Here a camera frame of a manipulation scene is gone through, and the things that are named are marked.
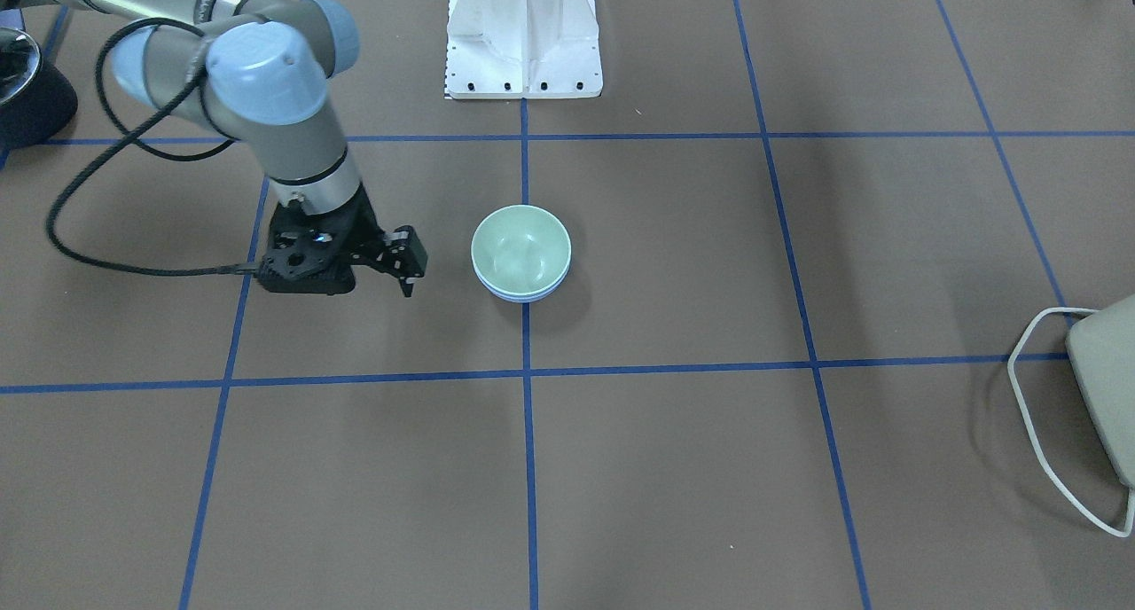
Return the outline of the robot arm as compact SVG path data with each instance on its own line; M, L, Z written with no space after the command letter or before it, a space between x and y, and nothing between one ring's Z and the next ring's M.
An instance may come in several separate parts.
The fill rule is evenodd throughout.
M153 110L119 137L56 198L47 239L75 262L151 276L247 276L271 293L335 295L356 286L356 266L397 279L410 296L428 266L412 226L381 229L365 194L337 114L329 81L358 61L358 27L333 0L3 0L5 11L64 5L112 12L127 20L96 56L94 85L103 106L103 73ZM58 233L64 206L114 156L134 145L166 159L145 142L158 122L175 116L222 137L207 159L234 143L255 156L278 206L259 262L203 268L154 268L81 254Z

